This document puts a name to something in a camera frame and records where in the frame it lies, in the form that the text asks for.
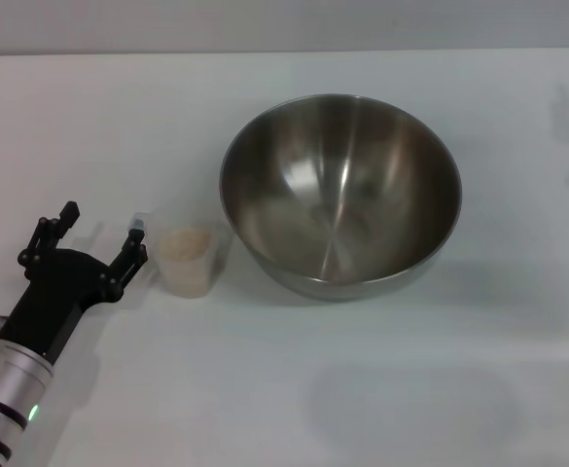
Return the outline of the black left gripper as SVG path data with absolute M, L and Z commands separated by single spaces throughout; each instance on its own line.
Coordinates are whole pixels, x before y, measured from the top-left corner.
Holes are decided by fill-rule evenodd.
M 38 220 L 18 255 L 18 263 L 27 268 L 29 285 L 0 329 L 1 341 L 43 358 L 59 357 L 85 311 L 117 302 L 147 262 L 142 219 L 132 220 L 121 251 L 108 266 L 87 253 L 55 250 L 79 217 L 77 202 L 70 200 L 58 217 Z

